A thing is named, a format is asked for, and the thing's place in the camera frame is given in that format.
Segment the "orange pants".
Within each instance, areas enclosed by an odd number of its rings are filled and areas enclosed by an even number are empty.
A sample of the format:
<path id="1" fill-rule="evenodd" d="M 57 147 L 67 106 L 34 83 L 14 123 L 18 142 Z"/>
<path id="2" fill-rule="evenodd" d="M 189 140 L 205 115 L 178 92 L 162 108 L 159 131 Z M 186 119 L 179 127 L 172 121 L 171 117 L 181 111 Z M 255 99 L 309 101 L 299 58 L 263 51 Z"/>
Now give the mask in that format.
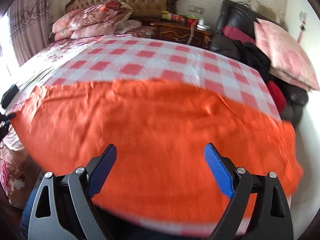
<path id="1" fill-rule="evenodd" d="M 228 198 L 204 159 L 214 144 L 249 172 L 276 172 L 286 195 L 303 170 L 295 131 L 211 90 L 167 80 L 113 80 L 50 86 L 33 124 L 48 125 L 30 143 L 43 170 L 68 174 L 113 144 L 117 159 L 94 203 L 105 210 L 162 222 L 216 223 Z"/>

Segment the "pink floral pillow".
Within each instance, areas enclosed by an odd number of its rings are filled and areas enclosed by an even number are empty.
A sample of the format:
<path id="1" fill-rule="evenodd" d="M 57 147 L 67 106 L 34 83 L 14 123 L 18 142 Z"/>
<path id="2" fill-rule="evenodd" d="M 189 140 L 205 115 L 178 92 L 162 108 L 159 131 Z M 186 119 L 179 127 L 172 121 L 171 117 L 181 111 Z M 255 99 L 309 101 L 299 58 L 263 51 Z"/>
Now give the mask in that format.
<path id="1" fill-rule="evenodd" d="M 304 49 L 282 27 L 257 19 L 254 21 L 255 45 L 271 61 L 270 74 L 306 91 L 319 91 L 316 72 Z"/>

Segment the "red cushion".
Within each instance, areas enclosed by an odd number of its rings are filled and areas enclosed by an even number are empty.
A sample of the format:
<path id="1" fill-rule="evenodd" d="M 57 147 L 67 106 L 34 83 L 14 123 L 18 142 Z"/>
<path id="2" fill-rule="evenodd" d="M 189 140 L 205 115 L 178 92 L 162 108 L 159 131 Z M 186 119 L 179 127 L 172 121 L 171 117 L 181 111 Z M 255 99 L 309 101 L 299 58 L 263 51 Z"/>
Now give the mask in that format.
<path id="1" fill-rule="evenodd" d="M 269 93 L 272 96 L 272 99 L 274 100 L 278 112 L 280 113 L 285 109 L 287 105 L 287 101 L 283 93 L 281 92 L 280 88 L 271 80 L 268 81 L 266 86 L 268 88 Z"/>

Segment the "dark wooden nightstand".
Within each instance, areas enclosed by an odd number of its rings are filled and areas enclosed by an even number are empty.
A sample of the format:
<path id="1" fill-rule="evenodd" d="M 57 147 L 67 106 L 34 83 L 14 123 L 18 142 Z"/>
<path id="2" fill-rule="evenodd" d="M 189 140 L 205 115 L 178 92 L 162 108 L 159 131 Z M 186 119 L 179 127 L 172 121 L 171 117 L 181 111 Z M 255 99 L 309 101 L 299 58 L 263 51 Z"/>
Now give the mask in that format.
<path id="1" fill-rule="evenodd" d="M 191 27 L 181 23 L 151 22 L 153 39 L 188 44 L 191 36 Z M 194 28 L 193 38 L 189 45 L 209 49 L 214 34 L 211 31 Z"/>

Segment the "white wardrobe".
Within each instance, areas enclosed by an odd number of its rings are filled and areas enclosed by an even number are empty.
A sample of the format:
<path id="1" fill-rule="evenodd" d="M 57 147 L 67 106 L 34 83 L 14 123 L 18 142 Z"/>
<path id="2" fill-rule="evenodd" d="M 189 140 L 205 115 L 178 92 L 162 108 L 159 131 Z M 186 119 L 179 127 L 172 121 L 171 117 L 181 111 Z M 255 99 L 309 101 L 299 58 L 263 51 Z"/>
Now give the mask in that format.
<path id="1" fill-rule="evenodd" d="M 319 18 L 308 0 L 286 0 L 285 24 L 294 38 L 300 32 L 300 13 L 306 14 L 306 30 L 300 45 L 319 73 Z M 296 127 L 296 155 L 304 174 L 292 196 L 291 216 L 295 239 L 319 237 L 319 92 L 309 93 L 309 101 Z"/>

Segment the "folded pink floral quilt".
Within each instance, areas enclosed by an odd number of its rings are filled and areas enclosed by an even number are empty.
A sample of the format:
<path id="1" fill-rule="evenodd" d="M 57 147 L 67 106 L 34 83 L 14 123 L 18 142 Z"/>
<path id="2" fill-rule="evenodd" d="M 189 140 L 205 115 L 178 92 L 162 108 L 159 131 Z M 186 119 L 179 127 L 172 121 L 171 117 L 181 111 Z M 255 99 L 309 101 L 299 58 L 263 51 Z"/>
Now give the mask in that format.
<path id="1" fill-rule="evenodd" d="M 131 6 L 118 1 L 73 10 L 53 23 L 54 40 L 113 35 L 116 28 L 126 22 L 132 13 Z"/>

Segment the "wall power socket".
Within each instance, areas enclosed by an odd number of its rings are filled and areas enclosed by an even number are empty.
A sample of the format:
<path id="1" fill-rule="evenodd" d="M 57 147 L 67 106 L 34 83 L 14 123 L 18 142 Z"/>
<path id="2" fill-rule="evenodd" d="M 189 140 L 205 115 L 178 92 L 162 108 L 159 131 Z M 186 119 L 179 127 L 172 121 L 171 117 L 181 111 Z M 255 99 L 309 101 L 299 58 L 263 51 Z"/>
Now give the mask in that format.
<path id="1" fill-rule="evenodd" d="M 204 8 L 203 7 L 198 7 L 198 6 L 195 6 L 195 5 L 189 5 L 188 6 L 188 11 L 202 15 L 204 13 Z"/>

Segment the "pink curtain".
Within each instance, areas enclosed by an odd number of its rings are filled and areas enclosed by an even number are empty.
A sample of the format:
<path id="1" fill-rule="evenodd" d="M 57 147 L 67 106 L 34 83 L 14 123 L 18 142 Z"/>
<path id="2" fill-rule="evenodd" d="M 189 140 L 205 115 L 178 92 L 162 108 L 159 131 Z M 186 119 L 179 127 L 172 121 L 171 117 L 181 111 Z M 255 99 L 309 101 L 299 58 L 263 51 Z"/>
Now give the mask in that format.
<path id="1" fill-rule="evenodd" d="M 49 0 L 14 0 L 11 4 L 10 36 L 19 66 L 48 46 L 49 20 Z"/>

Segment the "red white checkered tablecloth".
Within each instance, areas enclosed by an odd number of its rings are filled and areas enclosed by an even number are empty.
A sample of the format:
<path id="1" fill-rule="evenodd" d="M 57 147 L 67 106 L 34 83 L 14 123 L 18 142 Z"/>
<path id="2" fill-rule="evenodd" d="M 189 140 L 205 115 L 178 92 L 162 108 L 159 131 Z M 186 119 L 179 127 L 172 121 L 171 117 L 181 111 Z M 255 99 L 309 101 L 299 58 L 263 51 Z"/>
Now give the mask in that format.
<path id="1" fill-rule="evenodd" d="M 185 83 L 211 90 L 282 121 L 266 84 L 255 69 L 209 50 L 148 38 L 102 36 L 92 60 L 88 82 L 167 80 Z M 209 236 L 218 223 L 162 222 L 108 212 L 144 228 L 178 236 Z"/>

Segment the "floral pink bed sheet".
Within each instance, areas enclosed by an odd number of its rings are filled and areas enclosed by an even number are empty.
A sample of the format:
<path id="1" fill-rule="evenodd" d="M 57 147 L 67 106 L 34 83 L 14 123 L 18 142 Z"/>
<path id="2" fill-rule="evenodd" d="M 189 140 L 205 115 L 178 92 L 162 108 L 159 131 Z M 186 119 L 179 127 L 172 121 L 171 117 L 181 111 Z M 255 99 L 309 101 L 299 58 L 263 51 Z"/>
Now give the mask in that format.
<path id="1" fill-rule="evenodd" d="M 24 63 L 14 75 L 18 92 L 5 110 L 16 116 L 9 121 L 8 133 L 1 139 L 1 188 L 6 201 L 24 209 L 35 186 L 40 168 L 32 159 L 30 143 L 39 139 L 48 125 L 36 127 L 36 107 L 30 104 L 43 98 L 50 86 L 74 86 L 88 82 L 92 56 L 101 36 L 64 39 L 42 49 Z"/>

